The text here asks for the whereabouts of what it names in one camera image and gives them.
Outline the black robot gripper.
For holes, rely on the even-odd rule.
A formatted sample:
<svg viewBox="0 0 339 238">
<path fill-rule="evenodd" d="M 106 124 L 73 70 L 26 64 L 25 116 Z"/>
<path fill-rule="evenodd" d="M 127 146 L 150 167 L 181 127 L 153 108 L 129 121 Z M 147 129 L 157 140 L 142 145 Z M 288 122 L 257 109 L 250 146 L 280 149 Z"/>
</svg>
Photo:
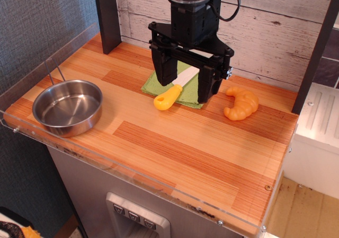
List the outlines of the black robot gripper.
<svg viewBox="0 0 339 238">
<path fill-rule="evenodd" d="M 149 42 L 157 80 L 167 86 L 177 78 L 177 62 L 198 68 L 198 102 L 218 93 L 234 51 L 218 37 L 221 0 L 168 0 L 171 22 L 152 22 Z"/>
</svg>

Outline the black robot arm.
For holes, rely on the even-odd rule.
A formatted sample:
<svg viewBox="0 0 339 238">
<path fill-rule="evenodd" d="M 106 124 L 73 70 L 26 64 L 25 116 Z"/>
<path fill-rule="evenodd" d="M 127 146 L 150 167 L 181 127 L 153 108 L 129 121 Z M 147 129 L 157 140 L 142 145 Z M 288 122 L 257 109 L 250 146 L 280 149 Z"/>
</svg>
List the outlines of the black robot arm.
<svg viewBox="0 0 339 238">
<path fill-rule="evenodd" d="M 217 32 L 221 0 L 168 0 L 171 22 L 149 24 L 150 48 L 158 81 L 166 86 L 177 78 L 181 61 L 199 69 L 198 102 L 206 103 L 218 93 L 231 73 L 234 51 Z"/>
</svg>

